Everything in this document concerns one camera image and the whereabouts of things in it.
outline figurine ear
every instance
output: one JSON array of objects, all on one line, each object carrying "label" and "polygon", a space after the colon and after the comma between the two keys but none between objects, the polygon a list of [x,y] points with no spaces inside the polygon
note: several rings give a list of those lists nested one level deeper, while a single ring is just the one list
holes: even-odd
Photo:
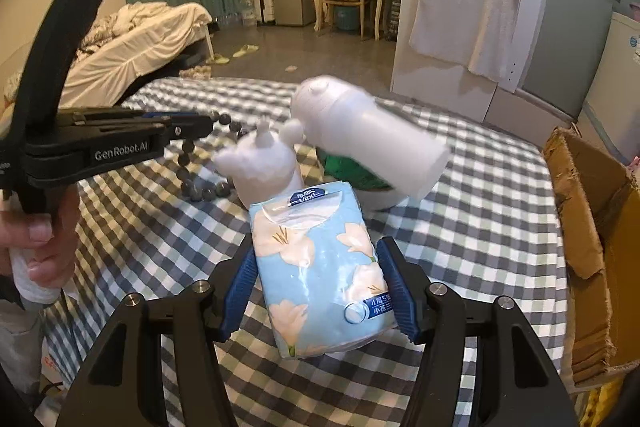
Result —
[{"label": "figurine ear", "polygon": [[234,175],[238,165],[236,159],[236,146],[225,147],[218,151],[212,158],[213,167],[218,174],[228,178]]},{"label": "figurine ear", "polygon": [[280,128],[278,133],[280,141],[293,147],[296,143],[302,143],[305,137],[305,129],[297,118],[291,118]]}]

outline human hand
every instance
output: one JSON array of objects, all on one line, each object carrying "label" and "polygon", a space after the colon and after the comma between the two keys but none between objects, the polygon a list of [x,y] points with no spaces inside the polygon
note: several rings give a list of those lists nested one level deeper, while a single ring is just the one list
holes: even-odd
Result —
[{"label": "human hand", "polygon": [[58,215],[52,224],[49,214],[0,212],[0,275],[11,275],[9,248],[33,250],[28,275],[45,288],[62,287],[71,279],[76,266],[80,219],[78,188],[71,185],[65,192]]}]

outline pink object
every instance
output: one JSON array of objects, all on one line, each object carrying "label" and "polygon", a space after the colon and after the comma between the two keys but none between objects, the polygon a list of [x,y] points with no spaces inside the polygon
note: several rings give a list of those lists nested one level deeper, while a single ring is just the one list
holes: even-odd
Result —
[{"label": "pink object", "polygon": [[634,20],[640,22],[640,4],[633,2],[629,6],[634,11]]}]

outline bead string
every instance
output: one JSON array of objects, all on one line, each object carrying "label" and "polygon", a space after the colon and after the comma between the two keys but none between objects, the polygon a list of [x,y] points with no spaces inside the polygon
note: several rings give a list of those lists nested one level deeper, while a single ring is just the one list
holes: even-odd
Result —
[{"label": "bead string", "polygon": [[[242,128],[242,123],[231,119],[229,113],[220,114],[218,111],[214,111],[211,115],[213,123],[218,122],[220,125],[229,126],[229,131],[236,133],[236,139],[239,140],[242,136],[249,133],[246,129]],[[175,175],[182,182],[180,190],[182,195],[188,197],[191,201],[212,201],[214,197],[226,198],[231,194],[231,189],[234,188],[231,178],[226,181],[218,182],[215,185],[206,185],[205,187],[196,187],[195,183],[191,179],[191,173],[187,167],[191,163],[191,153],[195,149],[193,140],[184,140],[182,142],[182,154],[178,156],[178,165],[180,166]]]}]

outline gray pants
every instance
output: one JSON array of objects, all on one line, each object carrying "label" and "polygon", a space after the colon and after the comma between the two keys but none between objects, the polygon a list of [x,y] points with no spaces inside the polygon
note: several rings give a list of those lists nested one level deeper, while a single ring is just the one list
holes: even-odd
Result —
[{"label": "gray pants", "polygon": [[23,307],[0,300],[0,364],[18,393],[31,403],[40,389],[42,372],[41,305]]}]

